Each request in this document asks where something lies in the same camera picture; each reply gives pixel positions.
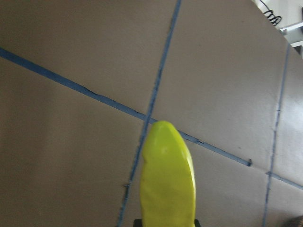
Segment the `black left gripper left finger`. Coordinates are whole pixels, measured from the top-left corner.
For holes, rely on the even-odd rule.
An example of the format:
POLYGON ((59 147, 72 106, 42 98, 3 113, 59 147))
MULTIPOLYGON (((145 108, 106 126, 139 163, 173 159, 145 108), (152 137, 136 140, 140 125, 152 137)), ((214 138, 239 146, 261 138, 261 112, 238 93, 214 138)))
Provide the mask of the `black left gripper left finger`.
POLYGON ((143 227, 142 219, 135 219, 133 221, 133 227, 143 227))

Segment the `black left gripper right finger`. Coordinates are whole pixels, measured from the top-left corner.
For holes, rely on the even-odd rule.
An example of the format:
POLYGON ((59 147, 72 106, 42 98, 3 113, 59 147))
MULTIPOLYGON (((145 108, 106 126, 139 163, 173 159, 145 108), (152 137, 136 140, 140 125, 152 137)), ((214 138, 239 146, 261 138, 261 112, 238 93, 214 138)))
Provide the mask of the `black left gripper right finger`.
POLYGON ((194 220, 195 227, 201 227, 199 221, 197 219, 194 220))

